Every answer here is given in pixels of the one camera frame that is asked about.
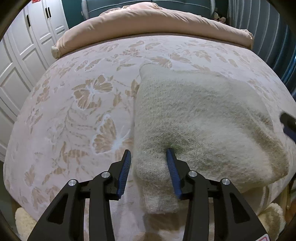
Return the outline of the cream knitted sweater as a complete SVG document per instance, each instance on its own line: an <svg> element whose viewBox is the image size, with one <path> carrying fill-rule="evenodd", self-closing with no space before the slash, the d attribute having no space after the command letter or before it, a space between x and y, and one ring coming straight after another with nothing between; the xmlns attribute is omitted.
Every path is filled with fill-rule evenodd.
<svg viewBox="0 0 296 241"><path fill-rule="evenodd" d="M240 192L288 173L289 161L259 94L247 83L207 71L154 64L139 70L134 172L151 214L184 208L174 194L166 151L207 179L229 178Z"/></svg>

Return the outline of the cream fluffy rug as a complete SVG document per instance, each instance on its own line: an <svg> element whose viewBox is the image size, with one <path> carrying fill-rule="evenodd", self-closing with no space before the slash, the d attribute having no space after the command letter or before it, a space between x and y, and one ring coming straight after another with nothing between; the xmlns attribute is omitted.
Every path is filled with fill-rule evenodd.
<svg viewBox="0 0 296 241"><path fill-rule="evenodd" d="M27 241L37 222L22 207L16 210L15 221L20 239Z"/></svg>

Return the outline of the blue striped curtain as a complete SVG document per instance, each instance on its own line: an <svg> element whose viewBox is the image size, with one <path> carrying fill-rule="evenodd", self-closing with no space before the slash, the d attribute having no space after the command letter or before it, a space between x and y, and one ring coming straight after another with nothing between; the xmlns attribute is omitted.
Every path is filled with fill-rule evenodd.
<svg viewBox="0 0 296 241"><path fill-rule="evenodd" d="M295 96L295 35L268 1L229 1L229 25L254 36L253 52Z"/></svg>

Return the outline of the pink butterfly bed blanket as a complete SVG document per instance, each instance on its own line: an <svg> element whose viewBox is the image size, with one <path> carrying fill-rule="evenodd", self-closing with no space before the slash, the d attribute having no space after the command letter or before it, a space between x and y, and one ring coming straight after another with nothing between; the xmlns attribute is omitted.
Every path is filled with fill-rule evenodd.
<svg viewBox="0 0 296 241"><path fill-rule="evenodd" d="M179 35L116 39L72 52L41 77L18 115L4 161L4 184L35 221L70 179L90 180L132 149L139 68L220 73L262 97L274 127L295 101L252 51Z"/></svg>

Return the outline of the white panelled wardrobe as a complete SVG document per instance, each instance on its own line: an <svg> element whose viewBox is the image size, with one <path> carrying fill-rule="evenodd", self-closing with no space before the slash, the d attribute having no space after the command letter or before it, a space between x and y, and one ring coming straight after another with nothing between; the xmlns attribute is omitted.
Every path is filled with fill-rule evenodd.
<svg viewBox="0 0 296 241"><path fill-rule="evenodd" d="M1 161L26 98L55 62L51 47L67 30L62 1L30 1L1 39Z"/></svg>

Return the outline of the beige folded duvet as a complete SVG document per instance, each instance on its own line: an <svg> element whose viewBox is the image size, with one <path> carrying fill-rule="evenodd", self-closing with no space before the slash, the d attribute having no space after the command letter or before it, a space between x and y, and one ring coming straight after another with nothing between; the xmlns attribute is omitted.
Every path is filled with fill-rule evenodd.
<svg viewBox="0 0 296 241"><path fill-rule="evenodd" d="M193 13L134 4L106 11L67 30L51 47L55 59L81 47L130 35L177 33L253 47L253 34Z"/></svg>

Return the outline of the teal padded headboard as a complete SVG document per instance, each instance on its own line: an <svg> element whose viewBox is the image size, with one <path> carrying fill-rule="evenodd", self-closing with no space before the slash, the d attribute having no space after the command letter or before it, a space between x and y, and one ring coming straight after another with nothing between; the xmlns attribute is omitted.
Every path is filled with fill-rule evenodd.
<svg viewBox="0 0 296 241"><path fill-rule="evenodd" d="M134 4L148 4L155 9L172 9L201 15L210 18L215 10L215 1L209 0L159 0L159 1L130 1L130 0L89 0L81 1L81 14L88 20L99 16L111 9L121 9Z"/></svg>

